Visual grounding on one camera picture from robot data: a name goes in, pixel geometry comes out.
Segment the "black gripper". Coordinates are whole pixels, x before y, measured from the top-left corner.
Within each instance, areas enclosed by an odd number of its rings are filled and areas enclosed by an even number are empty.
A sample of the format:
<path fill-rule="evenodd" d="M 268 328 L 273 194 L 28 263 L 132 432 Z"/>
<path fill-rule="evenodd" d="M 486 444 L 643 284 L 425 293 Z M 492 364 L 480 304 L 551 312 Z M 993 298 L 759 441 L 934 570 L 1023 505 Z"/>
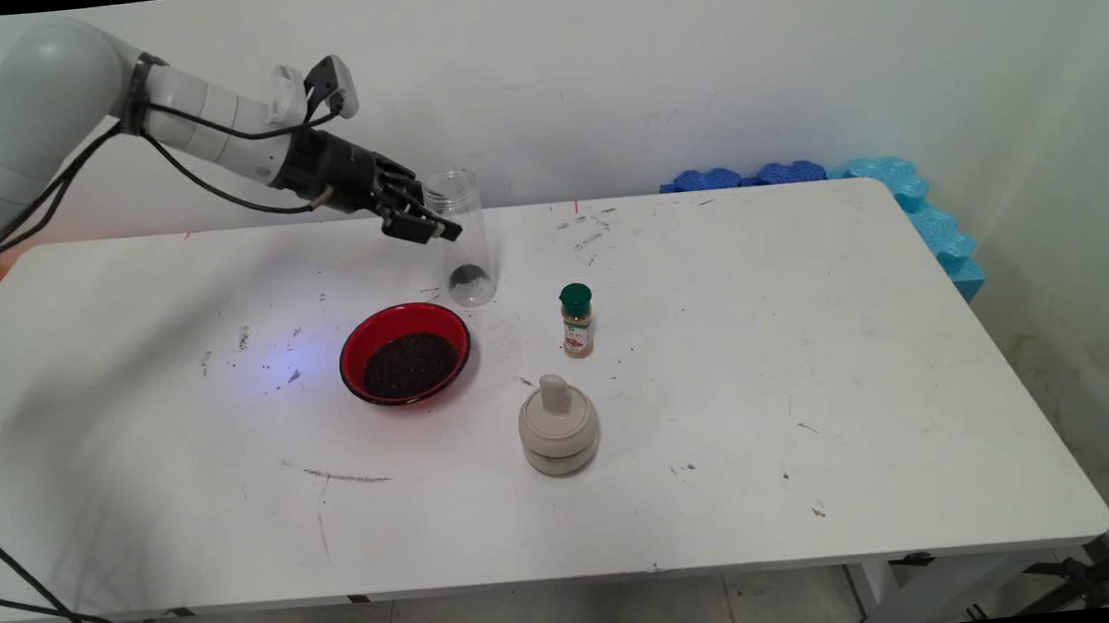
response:
<path fill-rule="evenodd" d="M 426 245 L 456 242 L 462 225 L 426 207 L 413 168 L 323 130 L 295 132 L 271 186 L 340 212 L 372 210 L 388 238 Z"/>

